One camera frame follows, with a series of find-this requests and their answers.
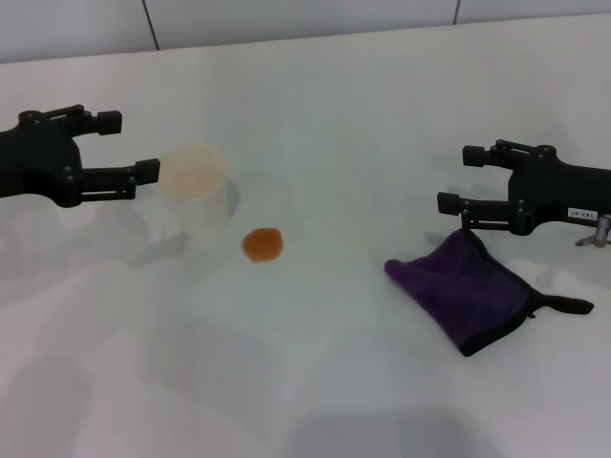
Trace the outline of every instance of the purple cloth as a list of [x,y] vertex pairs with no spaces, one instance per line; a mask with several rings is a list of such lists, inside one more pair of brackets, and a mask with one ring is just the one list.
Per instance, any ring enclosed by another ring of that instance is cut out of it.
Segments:
[[424,258],[389,260],[385,270],[465,356],[514,331],[543,305],[580,314],[593,307],[590,302],[540,295],[492,259],[470,231],[454,232]]

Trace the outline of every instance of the white table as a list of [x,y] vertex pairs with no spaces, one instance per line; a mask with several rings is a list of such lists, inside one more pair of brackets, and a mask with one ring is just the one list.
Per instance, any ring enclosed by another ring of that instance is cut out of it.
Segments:
[[[611,168],[609,43],[600,15],[0,66],[2,129],[121,110],[123,134],[78,140],[87,166],[207,142],[239,193],[208,253],[150,189],[0,201],[0,457],[609,456],[611,253],[573,246],[590,230],[481,234],[597,307],[541,310],[469,359],[383,272],[458,227],[438,191],[506,194],[465,144]],[[261,226],[285,250],[255,265],[239,246]]]

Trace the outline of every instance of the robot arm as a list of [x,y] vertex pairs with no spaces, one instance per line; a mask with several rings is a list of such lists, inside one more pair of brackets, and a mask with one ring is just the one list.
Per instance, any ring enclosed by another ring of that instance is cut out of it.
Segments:
[[84,201],[135,198],[138,185],[157,182],[158,159],[83,169],[73,140],[85,134],[119,134],[121,121],[120,112],[93,116],[82,105],[20,114],[15,128],[0,133],[0,198],[38,194],[66,208]]
[[597,235],[588,239],[597,246],[606,244],[611,227],[611,171],[565,164],[558,159],[553,146],[532,147],[505,140],[498,140],[489,151],[466,146],[463,163],[472,167],[494,165],[513,171],[508,201],[472,200],[448,193],[437,195],[439,212],[460,215],[464,227],[527,236],[544,222],[564,221],[600,226]]

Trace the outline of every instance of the white cup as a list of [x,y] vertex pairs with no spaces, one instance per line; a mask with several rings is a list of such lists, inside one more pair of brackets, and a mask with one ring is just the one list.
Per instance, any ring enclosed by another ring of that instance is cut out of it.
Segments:
[[227,228],[227,167],[209,146],[187,146],[159,158],[158,189],[180,228],[197,244],[210,245]]

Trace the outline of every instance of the label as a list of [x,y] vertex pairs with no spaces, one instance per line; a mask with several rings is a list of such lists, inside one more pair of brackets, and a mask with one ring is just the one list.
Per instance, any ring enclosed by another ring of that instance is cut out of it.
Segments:
[[591,210],[581,210],[580,208],[569,208],[569,218],[590,219],[597,221],[599,213]]

